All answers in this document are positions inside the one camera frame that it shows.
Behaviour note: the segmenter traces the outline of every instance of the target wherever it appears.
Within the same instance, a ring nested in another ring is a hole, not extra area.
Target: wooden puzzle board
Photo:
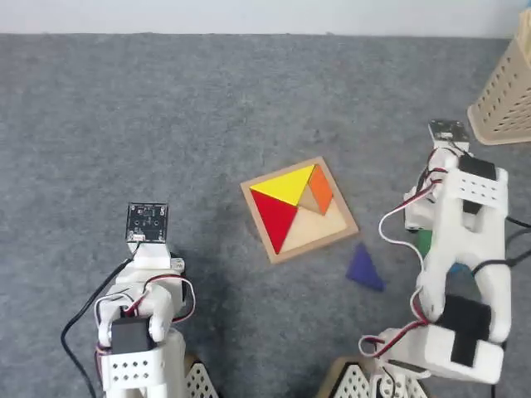
[[[321,157],[243,182],[241,189],[271,263],[358,232]]]

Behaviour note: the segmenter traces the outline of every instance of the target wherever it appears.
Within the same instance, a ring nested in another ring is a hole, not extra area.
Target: carpet
[[[181,330],[226,397],[309,397],[364,333],[399,327],[418,263],[379,218],[415,182],[427,121],[461,119],[507,41],[341,36],[0,36],[0,390],[88,396],[59,335],[127,255],[129,201],[167,201],[197,312]],[[529,144],[471,150],[531,220]],[[323,156],[361,235],[270,265],[240,182]],[[386,224],[409,237],[401,217]],[[363,239],[387,290],[344,278]],[[515,245],[526,247],[525,239]],[[464,274],[451,288],[473,291]],[[514,270],[501,396],[531,372],[531,262]],[[90,371],[95,325],[69,342]],[[429,380],[440,398],[489,387]]]

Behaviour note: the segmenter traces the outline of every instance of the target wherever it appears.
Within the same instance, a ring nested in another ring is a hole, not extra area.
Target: beige basket
[[[531,66],[516,39],[468,108],[468,119],[485,145],[531,141]]]

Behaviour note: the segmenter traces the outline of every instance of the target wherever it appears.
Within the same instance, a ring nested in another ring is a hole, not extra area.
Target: white wall
[[[0,32],[507,37],[528,0],[0,0]]]

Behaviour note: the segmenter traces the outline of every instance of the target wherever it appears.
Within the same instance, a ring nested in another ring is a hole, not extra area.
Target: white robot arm
[[[171,326],[192,314],[195,294],[182,277],[184,261],[165,245],[167,213],[164,204],[129,205],[127,238],[134,259],[95,302],[96,351],[107,398],[186,396],[186,346]],[[185,317],[176,318],[184,305],[183,283],[193,304]]]
[[[500,345],[511,328],[504,243],[508,174],[473,158],[467,140],[459,139],[461,135],[456,139],[455,131],[434,131],[444,123],[431,122],[434,149],[419,183],[404,196],[411,202],[405,208],[405,227],[432,231],[431,248],[412,296],[419,320],[364,341],[374,344],[370,357],[395,379],[433,374],[496,384],[504,357]],[[463,129],[461,123],[453,123]],[[425,193],[419,198],[418,192]],[[482,303],[446,295],[446,275],[455,263],[470,269]]]

